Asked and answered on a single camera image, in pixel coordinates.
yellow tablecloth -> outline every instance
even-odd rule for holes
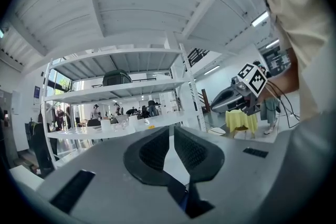
[[[226,111],[225,121],[226,126],[230,128],[230,133],[237,127],[245,126],[254,134],[258,128],[257,115],[248,116],[241,110]]]

fluorescent light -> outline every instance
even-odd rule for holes
[[[266,46],[266,49],[272,47],[273,45],[275,45],[275,44],[277,44],[277,43],[279,43],[279,39],[273,41],[271,44],[268,44],[268,45]]]
[[[261,14],[258,18],[256,18],[253,22],[252,25],[254,27],[256,27],[258,24],[260,24],[263,20],[265,20],[266,18],[268,18],[268,12],[264,12],[263,14]]]
[[[219,67],[219,66],[216,66],[216,67],[214,67],[213,69],[211,69],[210,71],[205,72],[204,75],[209,74],[210,72],[214,71],[214,70],[217,69],[218,67]]]

black slot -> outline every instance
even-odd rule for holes
[[[266,156],[268,154],[267,151],[260,151],[260,150],[256,150],[256,149],[250,148],[250,147],[247,147],[246,149],[244,149],[243,152],[245,152],[247,154],[257,156],[257,157],[261,157],[261,158],[266,158]]]
[[[69,213],[88,187],[95,174],[85,170],[79,171],[50,202],[64,213]]]

door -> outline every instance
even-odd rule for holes
[[[6,147],[6,155],[11,168],[13,168],[14,160],[18,159],[14,136],[13,136],[13,125],[12,125],[12,94],[0,90],[0,107],[5,114],[7,120],[1,121],[2,130],[4,133],[4,141]]]

white shelving unit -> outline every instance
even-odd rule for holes
[[[45,101],[58,101],[72,105],[95,103],[118,98],[136,97],[144,94],[169,92],[185,82],[189,82],[189,79],[126,83],[53,95],[46,97]]]
[[[182,52],[167,49],[123,49],[95,52],[51,65],[50,69],[73,82],[102,78],[105,73],[122,69],[128,74],[169,72]]]
[[[76,82],[102,78],[105,73],[117,69],[122,69],[128,74],[169,72],[170,68],[179,56],[183,58],[185,62],[185,67],[187,68],[186,76],[183,75],[179,79],[126,83],[87,90],[71,91],[49,97],[46,96],[49,73],[52,69],[55,69],[59,73],[70,78],[72,82]],[[102,131],[100,127],[81,127],[71,128],[69,130],[60,132],[48,133],[47,131],[47,123],[45,120],[45,103],[48,101],[63,102],[66,104],[70,104],[71,107],[71,105],[74,104],[89,104],[120,98],[131,98],[144,94],[149,95],[155,93],[170,92],[174,91],[177,88],[180,88],[184,83],[189,82],[191,82],[193,87],[196,88],[183,45],[181,45],[181,50],[142,48],[96,52],[65,60],[54,65],[52,63],[52,60],[53,59],[51,59],[50,63],[48,64],[45,73],[45,83],[42,92],[42,114],[44,116],[43,124],[46,141],[55,169],[68,162],[70,159],[78,156],[84,150],[79,148],[78,150],[76,150],[76,152],[71,153],[71,155],[69,154],[65,158],[56,161],[55,156],[52,153],[53,151],[51,149],[49,138],[61,138],[71,140],[95,140],[103,138],[113,138],[129,135],[137,131],[146,130],[149,128],[149,126],[162,127],[197,118],[200,122],[201,129],[205,131],[205,123],[202,109],[199,102],[197,101],[197,111],[177,111],[174,113],[167,113],[148,119],[138,120],[135,125],[129,126],[125,130],[115,131],[111,129],[111,131],[106,132]],[[71,122],[74,126],[72,109]]]

